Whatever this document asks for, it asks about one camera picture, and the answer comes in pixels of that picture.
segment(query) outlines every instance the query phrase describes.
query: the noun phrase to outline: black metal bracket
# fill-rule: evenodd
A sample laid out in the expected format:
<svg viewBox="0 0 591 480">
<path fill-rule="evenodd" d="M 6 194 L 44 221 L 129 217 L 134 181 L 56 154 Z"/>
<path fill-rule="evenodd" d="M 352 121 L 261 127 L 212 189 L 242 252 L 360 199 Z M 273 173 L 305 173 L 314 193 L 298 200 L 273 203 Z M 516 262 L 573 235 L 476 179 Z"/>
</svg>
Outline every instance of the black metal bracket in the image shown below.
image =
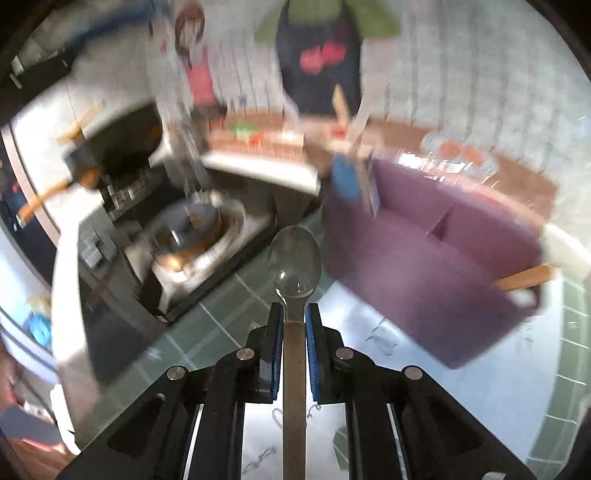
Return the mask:
<svg viewBox="0 0 591 480">
<path fill-rule="evenodd" d="M 283 308 L 215 366 L 171 367 L 102 432 L 60 480 L 238 480 L 245 403 L 279 386 Z M 534 480 L 533 474 L 421 368 L 376 366 L 306 312 L 314 399 L 344 403 L 352 480 Z M 490 472 L 497 476 L 486 477 Z"/>
</svg>

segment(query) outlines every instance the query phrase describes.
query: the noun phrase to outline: black pan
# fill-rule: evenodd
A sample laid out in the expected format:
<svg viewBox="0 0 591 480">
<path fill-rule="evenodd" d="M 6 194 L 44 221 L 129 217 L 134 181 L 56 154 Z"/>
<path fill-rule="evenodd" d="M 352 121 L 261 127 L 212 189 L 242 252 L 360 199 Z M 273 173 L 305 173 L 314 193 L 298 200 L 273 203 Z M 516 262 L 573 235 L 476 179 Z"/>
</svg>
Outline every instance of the black pan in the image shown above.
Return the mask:
<svg viewBox="0 0 591 480">
<path fill-rule="evenodd" d="M 145 168 L 148 157 L 160 145 L 162 133 L 156 105 L 149 103 L 81 140 L 64 158 L 72 181 L 62 181 L 24 205 L 17 215 L 19 224 L 26 225 L 45 200 L 74 183 L 87 189 L 100 189 L 107 181 L 117 181 Z"/>
</svg>

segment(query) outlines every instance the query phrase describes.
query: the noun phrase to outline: screw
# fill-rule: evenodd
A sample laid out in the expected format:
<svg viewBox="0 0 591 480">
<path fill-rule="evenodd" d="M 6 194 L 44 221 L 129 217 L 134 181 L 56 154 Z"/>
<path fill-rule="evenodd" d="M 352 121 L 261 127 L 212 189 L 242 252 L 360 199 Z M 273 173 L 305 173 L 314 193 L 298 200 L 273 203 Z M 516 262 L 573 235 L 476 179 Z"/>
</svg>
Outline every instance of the screw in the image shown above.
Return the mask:
<svg viewBox="0 0 591 480">
<path fill-rule="evenodd" d="M 353 350 L 351 348 L 339 348 L 336 351 L 336 358 L 351 360 L 353 358 Z"/>
<path fill-rule="evenodd" d="M 423 377 L 423 370 L 418 367 L 408 367 L 404 371 L 404 375 L 411 380 L 420 380 Z"/>
<path fill-rule="evenodd" d="M 236 356 L 240 360 L 250 360 L 255 356 L 255 352 L 251 348 L 240 348 L 240 350 L 236 352 Z"/>
<path fill-rule="evenodd" d="M 184 377 L 183 367 L 170 367 L 166 372 L 166 376 L 169 380 L 180 380 Z"/>
</svg>

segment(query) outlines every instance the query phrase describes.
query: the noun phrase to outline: person's arm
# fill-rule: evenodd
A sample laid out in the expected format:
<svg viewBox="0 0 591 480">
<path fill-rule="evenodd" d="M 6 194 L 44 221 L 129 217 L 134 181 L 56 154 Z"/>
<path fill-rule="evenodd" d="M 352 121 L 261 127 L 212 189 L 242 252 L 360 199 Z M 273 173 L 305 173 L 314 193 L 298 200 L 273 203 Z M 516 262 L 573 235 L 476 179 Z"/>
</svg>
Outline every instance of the person's arm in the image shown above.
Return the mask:
<svg viewBox="0 0 591 480">
<path fill-rule="evenodd" d="M 0 414 L 15 403 L 12 385 L 17 376 L 17 361 L 8 353 L 0 338 Z"/>
</svg>

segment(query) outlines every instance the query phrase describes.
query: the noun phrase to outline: person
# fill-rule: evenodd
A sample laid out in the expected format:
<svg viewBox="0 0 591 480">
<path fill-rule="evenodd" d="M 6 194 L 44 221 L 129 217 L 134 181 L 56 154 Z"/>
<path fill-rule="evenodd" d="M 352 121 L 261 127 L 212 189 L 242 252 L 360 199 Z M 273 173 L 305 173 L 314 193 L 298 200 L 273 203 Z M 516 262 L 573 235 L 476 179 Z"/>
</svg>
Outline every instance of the person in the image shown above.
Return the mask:
<svg viewBox="0 0 591 480">
<path fill-rule="evenodd" d="M 175 48 L 181 58 L 193 94 L 192 115 L 214 120 L 228 111 L 215 96 L 209 68 L 208 47 L 196 48 L 205 31 L 205 14 L 201 7 L 188 5 L 177 16 L 174 24 Z"/>
</svg>

